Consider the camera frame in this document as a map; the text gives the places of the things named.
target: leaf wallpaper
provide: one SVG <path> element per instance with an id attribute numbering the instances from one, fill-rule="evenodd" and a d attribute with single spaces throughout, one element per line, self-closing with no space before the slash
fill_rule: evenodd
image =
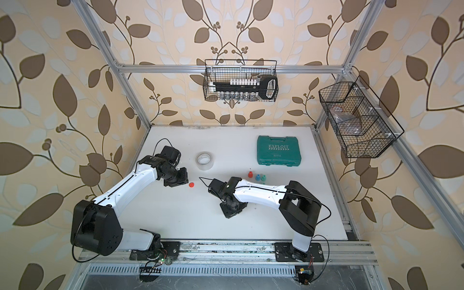
<path id="1" fill-rule="evenodd" d="M 75 204 L 121 180 L 145 129 L 69 1 L 1 1 L 0 44 L 2 288 L 57 290 Z"/>
<path id="2" fill-rule="evenodd" d="M 456 0 L 387 0 L 354 66 L 461 210 L 463 13 Z M 461 289 L 464 252 L 394 149 L 376 159 L 349 159 L 329 122 L 321 132 L 361 239 L 372 243 L 386 283 L 393 290 Z"/>
<path id="3" fill-rule="evenodd" d="M 124 64 L 343 63 L 366 0 L 87 0 Z"/>
<path id="4" fill-rule="evenodd" d="M 461 1 L 398 1 L 386 6 L 354 68 L 398 118 L 406 140 L 461 212 L 463 22 Z"/>
<path id="5" fill-rule="evenodd" d="M 133 73 L 129 83 L 154 125 L 307 125 L 322 107 L 317 91 L 334 83 L 330 74 L 277 75 L 275 102 L 205 100 L 203 76 Z M 131 108 L 127 118 L 133 118 Z"/>

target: green toolbox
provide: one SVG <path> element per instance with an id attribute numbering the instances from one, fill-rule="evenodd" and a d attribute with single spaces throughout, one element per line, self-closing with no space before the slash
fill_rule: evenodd
<path id="1" fill-rule="evenodd" d="M 300 147 L 296 137 L 258 137 L 258 164 L 298 166 Z"/>

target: black wire basket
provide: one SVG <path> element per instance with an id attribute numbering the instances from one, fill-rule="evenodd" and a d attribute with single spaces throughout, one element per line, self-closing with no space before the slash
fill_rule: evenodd
<path id="1" fill-rule="evenodd" d="M 205 100 L 275 102 L 279 90 L 275 60 L 205 59 Z"/>
<path id="2" fill-rule="evenodd" d="M 404 133 L 403 127 L 379 99 L 372 105 L 361 89 L 365 82 L 339 82 L 319 91 L 322 108 L 347 158 L 377 158 Z M 382 119 L 384 110 L 398 125 L 391 128 Z"/>

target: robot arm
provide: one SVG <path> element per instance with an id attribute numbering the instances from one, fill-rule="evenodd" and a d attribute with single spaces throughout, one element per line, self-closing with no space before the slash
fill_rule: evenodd
<path id="1" fill-rule="evenodd" d="M 231 177 L 228 182 L 213 179 L 208 192 L 222 200 L 220 206 L 228 219 L 242 212 L 248 202 L 278 209 L 294 230 L 293 247 L 303 253 L 308 251 L 321 202 L 299 182 L 269 186 Z"/>
<path id="2" fill-rule="evenodd" d="M 160 235 L 145 230 L 123 230 L 118 217 L 148 184 L 160 178 L 164 186 L 188 183 L 187 170 L 176 170 L 180 152 L 165 146 L 161 154 L 145 156 L 134 171 L 93 201 L 82 200 L 74 208 L 71 244 L 107 256 L 115 250 L 151 251 L 160 247 Z M 295 231 L 292 245 L 306 253 L 314 235 L 321 203 L 300 183 L 286 186 L 251 183 L 239 177 L 228 182 L 214 179 L 208 192 L 222 200 L 226 218 L 240 213 L 248 202 L 278 209 Z"/>
<path id="3" fill-rule="evenodd" d="M 148 250 L 159 241 L 148 231 L 124 230 L 118 217 L 148 184 L 160 178 L 164 186 L 188 183 L 187 170 L 176 170 L 180 152 L 165 146 L 161 154 L 147 155 L 135 170 L 93 201 L 82 200 L 74 207 L 71 244 L 107 256 L 115 250 Z"/>

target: clear tape roll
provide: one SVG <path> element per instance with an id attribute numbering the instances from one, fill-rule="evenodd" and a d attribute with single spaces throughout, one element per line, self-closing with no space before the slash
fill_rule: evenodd
<path id="1" fill-rule="evenodd" d="M 210 152 L 200 152 L 195 162 L 200 170 L 209 170 L 213 167 L 214 158 Z"/>

